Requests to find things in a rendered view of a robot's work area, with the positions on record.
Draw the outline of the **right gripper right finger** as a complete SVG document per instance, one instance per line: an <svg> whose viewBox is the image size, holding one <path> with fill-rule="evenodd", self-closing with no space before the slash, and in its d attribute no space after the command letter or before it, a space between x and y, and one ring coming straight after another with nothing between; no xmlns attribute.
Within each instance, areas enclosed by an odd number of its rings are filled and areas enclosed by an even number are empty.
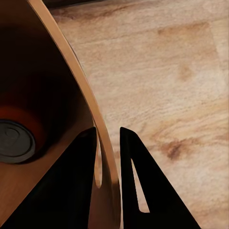
<svg viewBox="0 0 229 229"><path fill-rule="evenodd" d="M120 127L124 229L201 229L138 135ZM139 210L132 162L150 213Z"/></svg>

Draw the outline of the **can of soda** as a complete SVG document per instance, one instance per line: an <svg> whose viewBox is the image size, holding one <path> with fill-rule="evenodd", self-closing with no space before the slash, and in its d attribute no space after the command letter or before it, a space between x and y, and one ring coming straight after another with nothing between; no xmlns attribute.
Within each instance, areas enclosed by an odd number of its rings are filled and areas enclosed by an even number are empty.
<svg viewBox="0 0 229 229"><path fill-rule="evenodd" d="M29 73L0 95L0 162L19 163L46 143L61 95L48 77Z"/></svg>

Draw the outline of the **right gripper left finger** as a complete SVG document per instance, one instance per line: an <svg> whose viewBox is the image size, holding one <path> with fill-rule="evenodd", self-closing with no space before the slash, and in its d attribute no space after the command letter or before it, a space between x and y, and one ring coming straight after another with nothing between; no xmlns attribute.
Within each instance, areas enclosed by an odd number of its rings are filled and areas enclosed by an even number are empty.
<svg viewBox="0 0 229 229"><path fill-rule="evenodd" d="M71 142L0 229L87 229L96 127Z"/></svg>

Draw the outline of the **trash can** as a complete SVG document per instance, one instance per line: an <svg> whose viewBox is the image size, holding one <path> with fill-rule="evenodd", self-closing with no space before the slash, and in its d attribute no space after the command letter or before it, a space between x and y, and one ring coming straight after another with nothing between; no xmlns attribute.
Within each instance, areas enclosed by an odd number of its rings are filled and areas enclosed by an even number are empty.
<svg viewBox="0 0 229 229"><path fill-rule="evenodd" d="M23 162L0 162L0 228L78 134L96 127L87 229L120 229L121 194L113 147L73 48L42 0L0 0L0 95L29 73L51 79L61 99L43 148Z"/></svg>

